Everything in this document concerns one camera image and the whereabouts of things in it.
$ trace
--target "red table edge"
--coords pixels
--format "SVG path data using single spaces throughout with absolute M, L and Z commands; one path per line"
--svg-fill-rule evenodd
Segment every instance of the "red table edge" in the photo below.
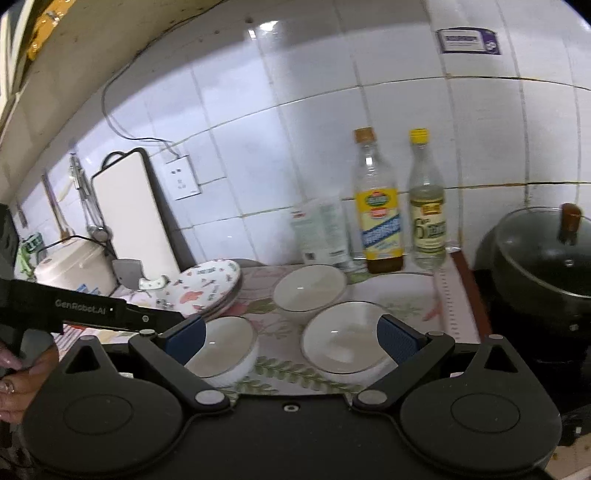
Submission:
M 460 274 L 460 278 L 462 279 L 468 302 L 470 302 L 470 308 L 472 308 L 472 315 L 476 322 L 478 335 L 481 340 L 484 340 L 487 335 L 492 333 L 492 329 L 488 315 L 486 314 L 484 303 L 482 303 L 482 297 L 480 296 L 478 285 L 476 285 L 474 275 L 472 274 L 470 267 L 468 267 L 468 262 L 462 251 L 454 252 L 451 256 L 456 265 L 457 271 Z

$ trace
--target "purple and white label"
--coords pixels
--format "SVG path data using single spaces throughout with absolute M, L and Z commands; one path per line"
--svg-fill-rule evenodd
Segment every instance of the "purple and white label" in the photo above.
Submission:
M 496 33 L 487 28 L 456 27 L 437 30 L 441 53 L 500 55 Z

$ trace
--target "wall socket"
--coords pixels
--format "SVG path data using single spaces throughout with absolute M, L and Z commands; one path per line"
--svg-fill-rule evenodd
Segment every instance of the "wall socket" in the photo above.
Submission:
M 188 155 L 167 163 L 163 169 L 166 173 L 166 188 L 173 199 L 185 199 L 201 193 Z

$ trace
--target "white cutting board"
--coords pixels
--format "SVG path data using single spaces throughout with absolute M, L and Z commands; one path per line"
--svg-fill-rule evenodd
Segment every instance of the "white cutting board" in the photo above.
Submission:
M 140 260 L 147 279 L 180 274 L 139 151 L 115 161 L 92 184 L 118 258 Z

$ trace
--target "beige rice cooker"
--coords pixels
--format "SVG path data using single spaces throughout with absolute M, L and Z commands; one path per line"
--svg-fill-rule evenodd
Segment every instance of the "beige rice cooker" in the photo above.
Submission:
M 100 245 L 73 238 L 35 269 L 39 283 L 83 293 L 108 296 L 116 289 L 111 262 Z

